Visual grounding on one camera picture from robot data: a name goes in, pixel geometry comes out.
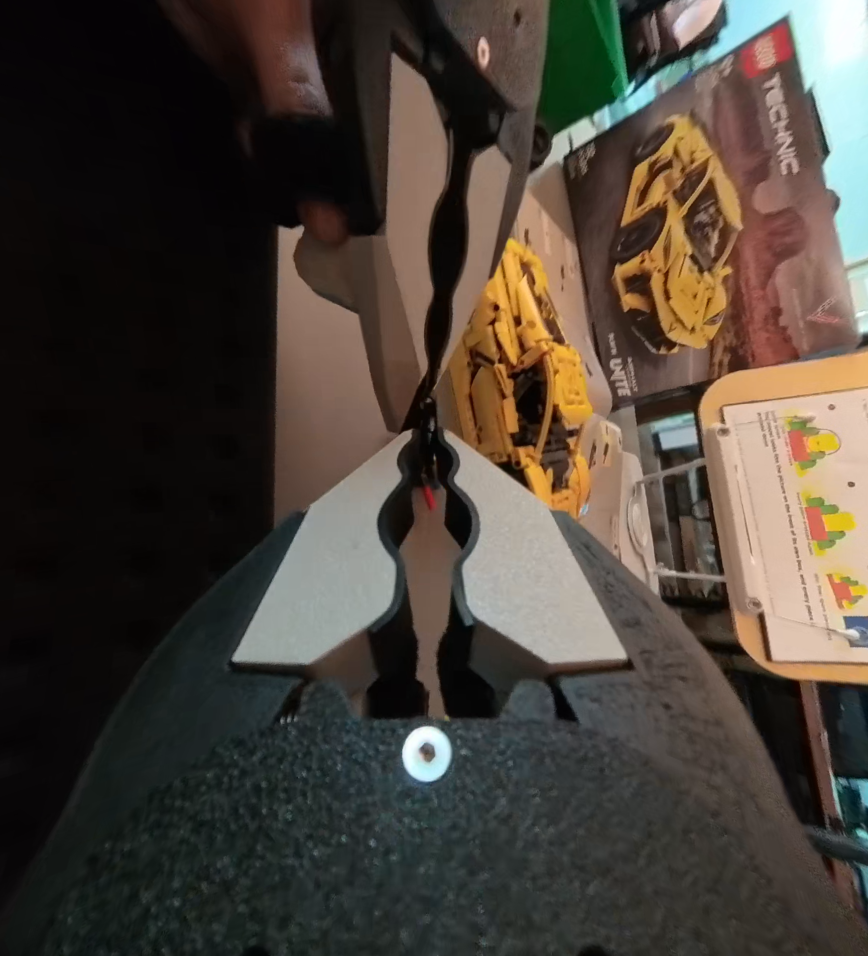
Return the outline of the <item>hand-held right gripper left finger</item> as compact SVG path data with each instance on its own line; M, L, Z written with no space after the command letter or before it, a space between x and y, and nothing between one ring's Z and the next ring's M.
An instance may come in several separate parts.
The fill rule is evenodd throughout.
M407 433L317 499L235 649L240 669L294 676L376 676L369 629L394 604L397 563L378 519L402 473Z

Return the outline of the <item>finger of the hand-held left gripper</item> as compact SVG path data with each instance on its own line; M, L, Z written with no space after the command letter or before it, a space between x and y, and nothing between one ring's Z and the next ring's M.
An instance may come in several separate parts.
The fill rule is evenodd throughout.
M402 430L428 369L430 228L447 159L447 137L424 78L393 55L384 222L379 233L356 239L356 311L372 388L391 433Z
M456 141L448 179L431 222L428 259L432 295L424 325L427 370L422 400L432 397L443 361L456 345L495 269L497 245L509 232L504 219L512 164L490 145L474 149Z

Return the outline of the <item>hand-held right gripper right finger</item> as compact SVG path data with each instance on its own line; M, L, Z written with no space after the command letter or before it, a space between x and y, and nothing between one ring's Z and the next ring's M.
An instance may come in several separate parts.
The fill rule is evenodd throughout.
M452 602L467 666L493 692L630 664L557 514L453 432L440 432Z

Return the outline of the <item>black toy connector piece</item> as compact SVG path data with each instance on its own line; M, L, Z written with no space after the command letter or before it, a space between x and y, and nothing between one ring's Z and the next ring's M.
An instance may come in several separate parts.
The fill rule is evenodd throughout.
M440 489L440 424L437 402L425 398L418 409L417 421L417 486L437 491Z

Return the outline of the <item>person's left hand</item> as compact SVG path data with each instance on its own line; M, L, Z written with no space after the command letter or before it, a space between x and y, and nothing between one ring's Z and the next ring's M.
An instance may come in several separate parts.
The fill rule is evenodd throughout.
M256 132L270 118L333 118L317 52L315 5L308 1L159 1L188 46L228 86L237 139L267 207L285 205L258 160Z

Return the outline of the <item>open instruction booklet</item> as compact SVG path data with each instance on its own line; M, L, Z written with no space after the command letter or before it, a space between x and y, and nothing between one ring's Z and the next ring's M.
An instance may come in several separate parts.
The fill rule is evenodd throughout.
M635 416L621 410L595 348L578 242L560 163L532 174L516 221L516 235L539 257L566 339L580 354L594 409L583 448L592 467L588 510L581 524L603 543L625 531L627 501L641 476Z

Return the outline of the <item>green plastic bin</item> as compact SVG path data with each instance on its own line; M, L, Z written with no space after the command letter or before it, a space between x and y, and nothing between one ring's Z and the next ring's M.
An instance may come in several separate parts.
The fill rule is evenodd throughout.
M552 1L537 117L550 137L588 119L626 91L617 1Z

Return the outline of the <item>yellow toy brick car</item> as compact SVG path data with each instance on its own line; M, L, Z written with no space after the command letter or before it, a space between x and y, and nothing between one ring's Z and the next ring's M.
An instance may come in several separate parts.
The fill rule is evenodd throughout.
M464 441L539 498L579 519L592 480L592 420L580 353L567 341L539 257L507 240L448 364Z

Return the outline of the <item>black printed toy box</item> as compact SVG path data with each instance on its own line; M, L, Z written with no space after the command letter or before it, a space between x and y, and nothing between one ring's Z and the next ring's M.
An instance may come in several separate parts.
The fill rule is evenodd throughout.
M615 408L858 346L813 106L784 17L565 157Z

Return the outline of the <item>wooden board document stand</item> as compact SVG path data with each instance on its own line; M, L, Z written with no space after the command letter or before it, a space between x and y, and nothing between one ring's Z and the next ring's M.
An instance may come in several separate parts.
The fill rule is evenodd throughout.
M868 686L868 349L722 377L699 437L699 460L636 481L624 518L646 557L646 486L703 470L723 572L649 577L723 584L740 646L778 676Z

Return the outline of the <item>person's black trouser leg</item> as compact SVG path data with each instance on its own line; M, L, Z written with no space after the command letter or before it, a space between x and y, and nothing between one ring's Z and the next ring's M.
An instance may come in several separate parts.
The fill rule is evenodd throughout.
M269 527L272 235L157 2L0 2L0 903Z

